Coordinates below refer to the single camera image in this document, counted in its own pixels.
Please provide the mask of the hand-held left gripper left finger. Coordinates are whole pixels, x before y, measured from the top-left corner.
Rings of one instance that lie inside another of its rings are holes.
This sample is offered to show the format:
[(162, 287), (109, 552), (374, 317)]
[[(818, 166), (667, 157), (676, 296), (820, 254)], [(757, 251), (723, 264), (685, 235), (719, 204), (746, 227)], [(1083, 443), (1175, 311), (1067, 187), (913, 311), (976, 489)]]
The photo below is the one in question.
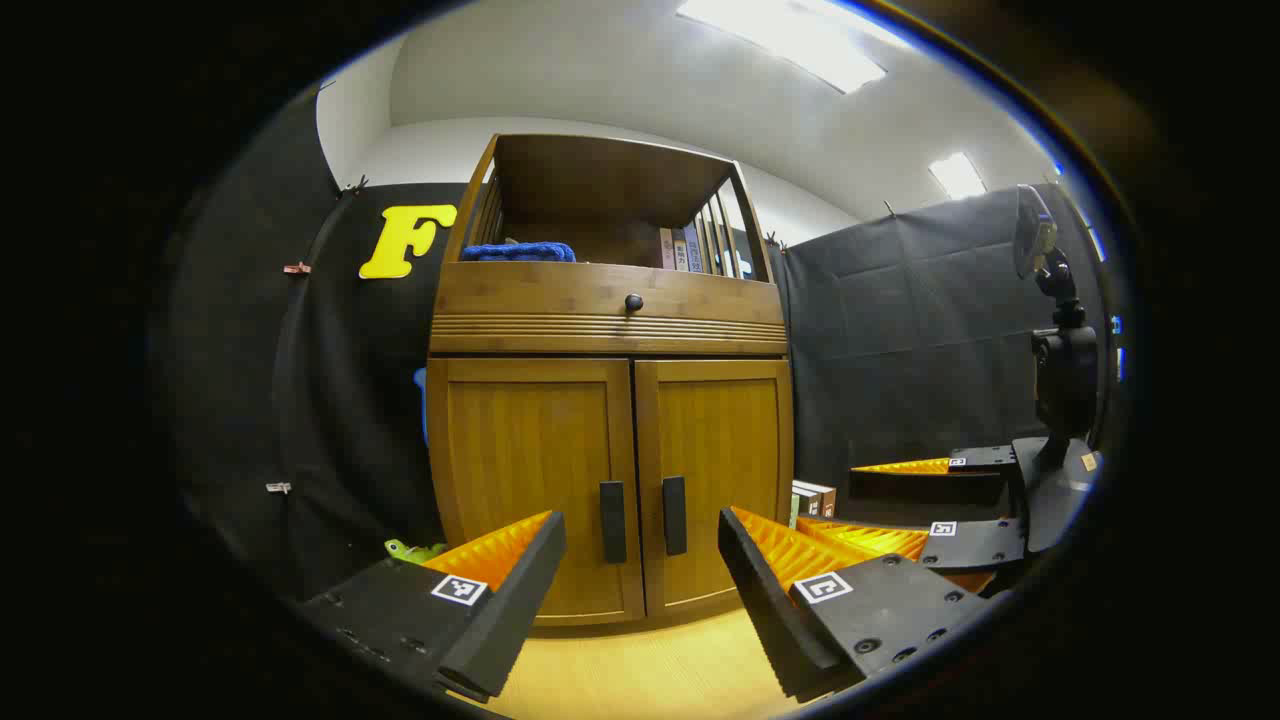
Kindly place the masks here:
[(566, 551), (544, 511), (426, 562), (383, 559), (300, 606), (320, 632), (415, 691), (502, 693)]

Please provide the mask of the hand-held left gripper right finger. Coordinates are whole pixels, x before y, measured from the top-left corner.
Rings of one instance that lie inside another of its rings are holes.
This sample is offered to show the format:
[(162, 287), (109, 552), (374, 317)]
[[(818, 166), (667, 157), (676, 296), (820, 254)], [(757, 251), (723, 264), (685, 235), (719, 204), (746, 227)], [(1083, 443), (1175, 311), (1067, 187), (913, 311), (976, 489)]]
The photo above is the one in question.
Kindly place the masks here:
[(959, 635), (989, 601), (909, 557), (721, 509), (719, 555), (782, 692), (812, 701)]

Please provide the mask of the black door handle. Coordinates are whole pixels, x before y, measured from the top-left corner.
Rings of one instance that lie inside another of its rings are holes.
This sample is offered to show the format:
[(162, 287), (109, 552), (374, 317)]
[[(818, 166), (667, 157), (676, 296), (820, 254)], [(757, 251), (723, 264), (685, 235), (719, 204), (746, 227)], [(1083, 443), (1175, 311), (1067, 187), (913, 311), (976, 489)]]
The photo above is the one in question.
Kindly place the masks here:
[(622, 480), (608, 480), (599, 484), (599, 512), (604, 560), (608, 564), (626, 564), (626, 498)]
[(667, 556), (680, 556), (689, 551), (689, 521), (685, 477), (666, 477), (662, 480), (663, 537)]

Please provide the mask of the wooden shoe cabinet door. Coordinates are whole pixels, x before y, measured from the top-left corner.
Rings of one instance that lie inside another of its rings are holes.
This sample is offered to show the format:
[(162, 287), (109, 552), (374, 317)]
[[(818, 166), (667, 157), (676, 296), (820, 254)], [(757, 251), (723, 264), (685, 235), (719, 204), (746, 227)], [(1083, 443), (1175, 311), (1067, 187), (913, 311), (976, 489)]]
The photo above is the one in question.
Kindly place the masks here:
[[(431, 483), (445, 537), (474, 541), (538, 512), (564, 516), (566, 551), (539, 626), (646, 614), (631, 365), (620, 357), (431, 357)], [(604, 560), (599, 484), (625, 483), (626, 564)]]
[[(791, 370), (783, 359), (637, 360), (637, 500), (648, 615), (736, 600), (718, 550), (721, 509), (785, 520), (794, 478)], [(667, 556), (662, 480), (685, 477), (687, 552)]]

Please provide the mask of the wooden double-door shoe cabinet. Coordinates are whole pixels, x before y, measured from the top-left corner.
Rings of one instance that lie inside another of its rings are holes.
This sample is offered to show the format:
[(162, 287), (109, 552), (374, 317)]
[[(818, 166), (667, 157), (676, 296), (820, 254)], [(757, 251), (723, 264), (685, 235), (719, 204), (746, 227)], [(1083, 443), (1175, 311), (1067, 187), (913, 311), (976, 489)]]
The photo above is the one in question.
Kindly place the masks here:
[[(567, 243), (577, 261), (660, 266), (659, 228), (672, 238), (698, 224), (704, 273), (778, 282), (746, 177), (739, 163), (708, 152), (626, 138), (579, 135), (492, 136), (465, 191), (442, 268), (467, 246)], [(780, 325), (662, 316), (463, 314), (433, 310), (431, 357), (620, 357), (637, 360), (783, 359)], [(634, 439), (637, 451), (634, 404)], [(736, 600), (667, 618), (681, 623), (737, 607)]]

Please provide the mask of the black backdrop cloth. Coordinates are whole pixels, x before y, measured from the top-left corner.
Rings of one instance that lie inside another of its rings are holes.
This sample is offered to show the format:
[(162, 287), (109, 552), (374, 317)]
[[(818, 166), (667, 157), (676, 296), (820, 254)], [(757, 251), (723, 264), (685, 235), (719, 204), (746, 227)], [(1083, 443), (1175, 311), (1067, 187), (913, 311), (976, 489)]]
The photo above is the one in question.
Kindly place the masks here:
[[(384, 559), (388, 539), (444, 538), (415, 375), (451, 237), (436, 215), (465, 193), (340, 193), (355, 181), (333, 177), (316, 104), (287, 104), (173, 234), (155, 340), (186, 501), (293, 602)], [(282, 272), (293, 263), (312, 270)]]
[(1016, 188), (769, 247), (794, 373), (799, 480), (1043, 437), (1030, 333), (1053, 301), (1016, 275)]

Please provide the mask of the small ceiling light panel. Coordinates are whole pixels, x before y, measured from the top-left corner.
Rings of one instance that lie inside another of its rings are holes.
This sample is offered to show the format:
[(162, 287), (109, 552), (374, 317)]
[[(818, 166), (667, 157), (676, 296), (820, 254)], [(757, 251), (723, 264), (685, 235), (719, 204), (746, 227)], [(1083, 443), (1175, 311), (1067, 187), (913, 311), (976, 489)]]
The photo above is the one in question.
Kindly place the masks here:
[(956, 151), (933, 160), (928, 170), (951, 200), (977, 197), (988, 191), (980, 173), (965, 152)]

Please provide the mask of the blue knitted cloth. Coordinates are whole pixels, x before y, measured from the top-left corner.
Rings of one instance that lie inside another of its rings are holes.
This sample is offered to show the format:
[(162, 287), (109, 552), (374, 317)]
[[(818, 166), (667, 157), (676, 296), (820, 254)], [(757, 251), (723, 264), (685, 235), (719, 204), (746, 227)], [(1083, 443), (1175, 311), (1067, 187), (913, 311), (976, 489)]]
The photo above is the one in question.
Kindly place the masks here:
[(467, 246), (463, 263), (576, 263), (575, 251), (561, 242), (516, 242)]

